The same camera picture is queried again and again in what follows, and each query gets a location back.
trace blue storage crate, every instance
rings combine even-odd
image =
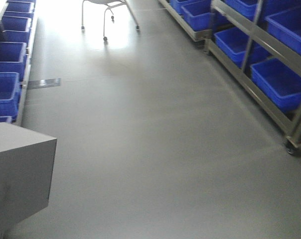
[[[0,116],[16,117],[19,94],[18,73],[0,73]]]
[[[226,0],[225,2],[249,20],[254,19],[258,0]],[[301,0],[267,0],[264,3],[264,11],[260,16],[260,20],[263,21],[268,15],[298,5],[301,5]]]
[[[240,29],[233,27],[215,33],[217,46],[238,66],[241,67],[246,54],[249,37]],[[255,43],[248,57],[248,65],[265,60],[269,52]]]
[[[36,0],[14,0],[14,1],[32,2],[34,4],[34,7],[36,6]]]
[[[301,55],[301,7],[266,18],[268,32]]]
[[[252,81],[284,113],[297,109],[301,103],[301,77],[278,59],[251,66]]]
[[[7,1],[5,16],[29,17],[33,19],[34,3],[24,1]]]
[[[182,6],[196,2],[196,1],[199,1],[199,0],[170,0],[170,5],[172,6],[173,9],[175,9],[175,11],[178,14],[182,14],[182,9],[181,9]]]
[[[4,27],[3,34],[7,42],[25,42],[28,44],[30,38],[31,18],[3,16],[2,23]]]
[[[26,43],[0,42],[0,72],[17,72],[22,81],[25,71]]]
[[[0,116],[0,123],[1,122],[12,123],[12,117],[11,116]]]
[[[184,20],[194,31],[206,30],[210,27],[210,20],[213,14],[210,13],[211,0],[202,0],[186,4],[181,7]],[[229,23],[227,18],[217,14],[217,25]]]

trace chair leg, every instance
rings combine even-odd
[[[131,9],[129,3],[128,3],[126,0],[125,0],[124,2],[125,2],[125,5],[127,6],[127,9],[128,9],[129,12],[130,12],[130,14],[132,15],[132,17],[133,17],[135,23],[136,23],[136,29],[139,30],[139,28],[140,28],[139,23],[137,22],[137,19],[136,19],[135,15],[134,15],[134,13],[133,13],[133,11],[132,11],[132,9]]]
[[[83,0],[83,2],[82,2],[82,30],[85,29],[85,27],[84,27],[84,2],[85,1],[86,0]]]
[[[109,8],[105,9],[104,11],[104,24],[103,24],[103,39],[104,41],[107,41],[107,37],[105,36],[105,16],[106,16],[106,11],[109,10]]]

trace gray box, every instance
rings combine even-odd
[[[48,206],[56,143],[0,123],[0,232]]]

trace metal shelf frame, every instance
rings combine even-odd
[[[166,1],[166,0],[158,0],[170,13],[170,15],[178,22],[178,24],[184,29],[184,31],[191,37],[194,42],[203,41],[206,38],[211,37],[211,30],[202,30],[202,31],[194,31],[188,23],[184,20],[184,18],[179,15],[175,9]]]
[[[33,15],[33,21],[32,21],[32,27],[30,29],[30,39],[27,46],[27,60],[26,60],[26,67],[24,72],[24,79],[20,83],[22,87],[21,96],[20,96],[20,102],[19,102],[19,111],[18,115],[16,117],[14,125],[21,126],[22,125],[22,117],[23,117],[23,111],[24,111],[24,104],[26,99],[26,93],[27,93],[27,86],[29,83],[29,77],[30,77],[30,71],[31,71],[31,58],[33,53],[33,44],[35,39],[35,32],[36,32],[36,26],[37,26],[37,20],[38,20],[38,14],[37,14],[37,5],[34,9],[34,15]]]
[[[257,42],[267,51],[269,51],[273,56],[278,58],[299,76],[301,76],[301,56],[258,26],[259,16],[263,10],[263,3],[264,0],[258,0],[254,20],[250,21],[240,13],[238,13],[236,10],[228,6],[222,0],[212,0],[212,13],[217,11],[223,16],[226,16],[232,24],[234,24],[249,36],[246,55],[241,68],[238,68],[228,58],[228,56],[217,47],[211,37],[209,39],[206,39],[205,51],[207,53],[211,52],[216,56],[216,58],[226,67],[226,69],[234,76],[234,78],[244,87],[244,89],[253,97],[253,99],[255,99],[259,103],[259,105],[282,129],[282,131],[286,134],[286,146],[289,144],[293,147],[293,149],[297,150],[301,148],[301,105],[296,110],[293,120],[290,120],[245,74],[247,59],[250,54],[252,44],[253,42]]]

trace white chair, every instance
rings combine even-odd
[[[129,12],[131,13],[135,23],[136,23],[136,30],[138,31],[140,29],[140,26],[137,22],[137,19],[136,17],[134,16],[133,12],[132,12],[132,9],[130,8],[129,4],[127,3],[126,0],[83,0],[82,2],[82,30],[85,29],[84,27],[84,2],[85,1],[90,1],[92,3],[95,3],[95,4],[102,4],[102,5],[105,5],[107,6],[105,12],[104,12],[104,26],[103,26],[103,39],[104,41],[107,41],[107,37],[105,36],[105,14],[106,14],[106,11],[107,10],[110,10],[111,13],[112,13],[112,20],[114,19],[114,14],[112,12],[112,8],[115,8],[115,7],[118,7],[118,6],[122,6],[122,5],[126,5],[127,9],[129,10]],[[115,5],[109,5],[110,3],[113,3],[113,2],[117,2],[117,4]]]

